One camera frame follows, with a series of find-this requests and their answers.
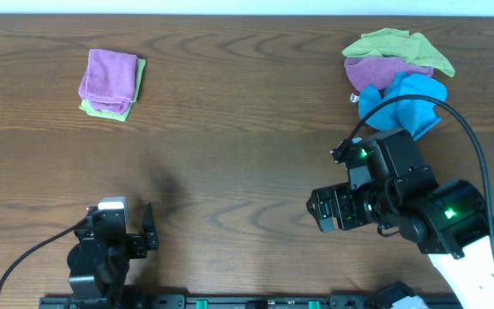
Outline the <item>purple microfiber cloth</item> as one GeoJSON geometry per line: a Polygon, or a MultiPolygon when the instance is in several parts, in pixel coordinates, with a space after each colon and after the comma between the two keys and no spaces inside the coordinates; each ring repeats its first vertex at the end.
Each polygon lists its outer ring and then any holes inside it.
{"type": "Polygon", "coordinates": [[[138,57],[133,54],[91,49],[78,94],[95,111],[123,115],[136,93],[138,57]]]}

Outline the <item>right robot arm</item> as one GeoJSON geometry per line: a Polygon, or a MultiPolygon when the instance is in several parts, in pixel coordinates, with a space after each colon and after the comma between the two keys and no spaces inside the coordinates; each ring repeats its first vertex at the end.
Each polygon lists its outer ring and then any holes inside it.
{"type": "Polygon", "coordinates": [[[430,167],[413,167],[358,185],[315,189],[306,203],[324,233],[375,223],[383,237],[414,243],[464,308],[494,308],[494,220],[464,179],[442,185],[430,167]]]}

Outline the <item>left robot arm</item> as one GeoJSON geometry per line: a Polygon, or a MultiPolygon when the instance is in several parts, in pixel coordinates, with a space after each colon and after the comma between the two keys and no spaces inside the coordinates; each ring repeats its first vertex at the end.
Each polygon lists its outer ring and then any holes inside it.
{"type": "Polygon", "coordinates": [[[144,259],[158,249],[153,208],[142,217],[142,230],[128,233],[126,207],[105,202],[87,209],[84,222],[73,229],[79,243],[67,256],[69,304],[75,308],[149,308],[149,298],[127,286],[130,261],[144,259]]]}

